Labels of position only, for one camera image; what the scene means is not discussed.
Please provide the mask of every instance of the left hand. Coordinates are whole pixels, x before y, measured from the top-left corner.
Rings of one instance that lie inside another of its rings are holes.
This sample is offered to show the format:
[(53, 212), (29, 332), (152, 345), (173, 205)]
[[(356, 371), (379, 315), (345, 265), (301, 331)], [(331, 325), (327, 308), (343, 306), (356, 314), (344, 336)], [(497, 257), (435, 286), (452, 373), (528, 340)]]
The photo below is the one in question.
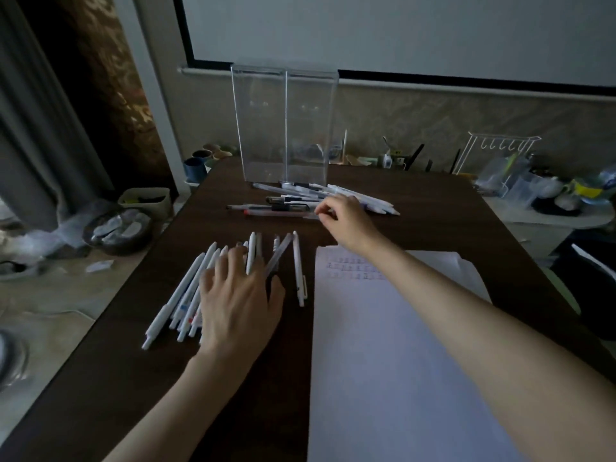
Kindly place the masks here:
[(200, 281), (203, 344), (201, 351), (223, 354), (251, 366), (266, 347), (282, 315), (285, 289), (272, 278), (269, 300), (263, 258), (246, 274), (244, 246), (231, 248)]

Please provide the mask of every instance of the clear acrylic box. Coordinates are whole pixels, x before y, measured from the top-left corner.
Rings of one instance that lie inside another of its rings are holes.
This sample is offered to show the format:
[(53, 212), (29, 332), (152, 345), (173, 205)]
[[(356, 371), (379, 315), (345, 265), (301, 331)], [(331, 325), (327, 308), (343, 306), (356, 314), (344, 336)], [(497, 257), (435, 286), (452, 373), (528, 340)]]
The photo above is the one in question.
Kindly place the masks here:
[(244, 179), (327, 183), (334, 69), (231, 67)]

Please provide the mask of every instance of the hand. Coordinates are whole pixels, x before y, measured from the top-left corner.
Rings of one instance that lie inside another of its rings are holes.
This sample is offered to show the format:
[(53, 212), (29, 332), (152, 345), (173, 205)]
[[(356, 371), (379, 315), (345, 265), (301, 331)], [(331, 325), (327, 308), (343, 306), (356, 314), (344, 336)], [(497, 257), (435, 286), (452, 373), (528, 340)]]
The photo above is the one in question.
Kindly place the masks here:
[(201, 277), (201, 350), (241, 360), (250, 367), (280, 321), (285, 289), (274, 276), (268, 301), (263, 258), (255, 258), (246, 275), (246, 251), (244, 246), (231, 248)]
[[(329, 213), (333, 209), (335, 217)], [(328, 196), (314, 210), (321, 223), (344, 248), (369, 257), (375, 242), (384, 240), (355, 196)]]

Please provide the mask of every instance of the pile of pens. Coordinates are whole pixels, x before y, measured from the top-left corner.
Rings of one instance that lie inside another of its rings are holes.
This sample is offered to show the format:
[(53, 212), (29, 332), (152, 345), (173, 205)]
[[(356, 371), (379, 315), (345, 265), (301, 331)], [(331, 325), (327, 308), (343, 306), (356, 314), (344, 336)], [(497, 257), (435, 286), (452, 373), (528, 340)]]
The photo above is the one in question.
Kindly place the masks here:
[(345, 196), (355, 196), (362, 203), (364, 209), (377, 214), (392, 214), (399, 216), (400, 213), (394, 209), (390, 202), (379, 200), (366, 194), (357, 193), (352, 190), (336, 185), (300, 185), (289, 182), (281, 182), (280, 187), (253, 183), (253, 187), (266, 190), (280, 196), (268, 196), (267, 204), (238, 204), (229, 205), (227, 209), (243, 210), (247, 216), (272, 216), (272, 217), (303, 217), (317, 218), (314, 209), (326, 197), (332, 194), (344, 194)]
[[(280, 257), (293, 242), (293, 255), (295, 258), (295, 279), (297, 283), (297, 298), (299, 305), (304, 306), (306, 298), (305, 278), (301, 268), (301, 257), (299, 251), (299, 236), (297, 232), (287, 233), (286, 237), (281, 241), (276, 235), (273, 242), (273, 254), (265, 268), (265, 276), (269, 277), (273, 272), (278, 270), (278, 261)], [(238, 245), (248, 248), (248, 254), (245, 257), (246, 274), (250, 274), (252, 264), (256, 256), (263, 256), (262, 253), (262, 236), (260, 233), (252, 232), (248, 241), (244, 243), (238, 242)], [(199, 290), (199, 280), (201, 274), (206, 269), (211, 269), (215, 266), (216, 261), (220, 256), (227, 254), (228, 247), (220, 249), (216, 242), (208, 248), (207, 252), (201, 253), (195, 258), (190, 265), (188, 271), (176, 287), (169, 301), (160, 309), (157, 316), (154, 318), (150, 327), (145, 332), (145, 342), (142, 349), (147, 350), (158, 334), (161, 332), (167, 321), (171, 321), (169, 329), (175, 329), (178, 332), (177, 341), (182, 342), (186, 338), (195, 337), (198, 330), (201, 329), (199, 343), (203, 340), (203, 321), (201, 316), (201, 295)]]

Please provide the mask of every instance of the white wire rack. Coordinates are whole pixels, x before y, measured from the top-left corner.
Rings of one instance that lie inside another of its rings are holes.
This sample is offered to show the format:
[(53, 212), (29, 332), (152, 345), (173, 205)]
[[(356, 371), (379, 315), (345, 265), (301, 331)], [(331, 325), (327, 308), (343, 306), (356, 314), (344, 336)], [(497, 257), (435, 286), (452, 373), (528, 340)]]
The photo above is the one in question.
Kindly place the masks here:
[(479, 145), (482, 149), (489, 147), (490, 149), (501, 151), (504, 151), (505, 149), (510, 151), (517, 150), (517, 152), (521, 155), (526, 155), (535, 141), (541, 140), (539, 136), (505, 136), (501, 134), (479, 134), (470, 131), (468, 134), (471, 136), (468, 138), (466, 147), (464, 148), (462, 154), (460, 154), (458, 162), (456, 162), (456, 166), (453, 170), (453, 173), (456, 175), (460, 172), (460, 170), (462, 170), (462, 166), (464, 165), (468, 155), (471, 153), (471, 150), (477, 140), (481, 140)]

